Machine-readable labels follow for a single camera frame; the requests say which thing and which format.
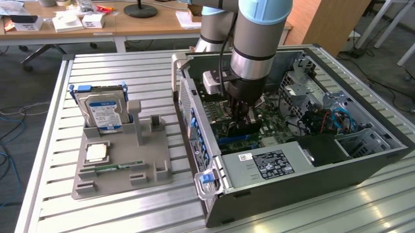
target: sticker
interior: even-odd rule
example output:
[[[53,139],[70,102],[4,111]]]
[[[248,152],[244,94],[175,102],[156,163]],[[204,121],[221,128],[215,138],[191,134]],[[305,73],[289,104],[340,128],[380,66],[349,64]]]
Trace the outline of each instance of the sticker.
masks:
[[[252,154],[251,153],[239,155],[239,160],[240,161],[245,161],[245,160],[249,160],[249,159],[252,159]]]
[[[112,35],[112,33],[93,33],[93,35]]]
[[[89,103],[89,108],[92,111],[96,126],[101,130],[115,130],[121,127],[121,119],[119,117],[119,114],[115,112],[115,101]]]
[[[281,150],[253,155],[252,158],[265,180],[295,172]]]

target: blue cable on floor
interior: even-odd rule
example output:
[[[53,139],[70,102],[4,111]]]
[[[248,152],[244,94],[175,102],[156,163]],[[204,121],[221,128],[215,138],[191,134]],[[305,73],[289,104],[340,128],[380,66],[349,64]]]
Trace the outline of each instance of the blue cable on floor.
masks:
[[[20,194],[20,178],[18,178],[18,173],[17,173],[17,170],[16,170],[16,166],[14,166],[14,161],[13,159],[5,154],[5,153],[1,153],[0,154],[5,157],[5,159],[8,159],[9,163],[12,164],[12,168],[13,168],[13,172],[14,172],[14,175],[16,175],[16,179],[17,179],[17,191],[16,191],[16,194],[12,196],[12,198],[9,200],[6,200],[5,203],[2,203],[2,205],[0,205],[0,209],[8,204],[10,203],[14,198],[18,196]]]
[[[16,134],[14,137],[12,137],[6,142],[0,142],[0,144],[6,144],[9,143],[10,141],[13,141],[16,139],[16,137],[18,137],[21,135],[21,133],[24,132],[24,122],[21,120],[12,120],[12,119],[6,119],[6,118],[2,118],[0,117],[0,120],[5,120],[5,121],[10,121],[10,122],[18,122],[21,124],[21,129],[20,129],[20,132]]]

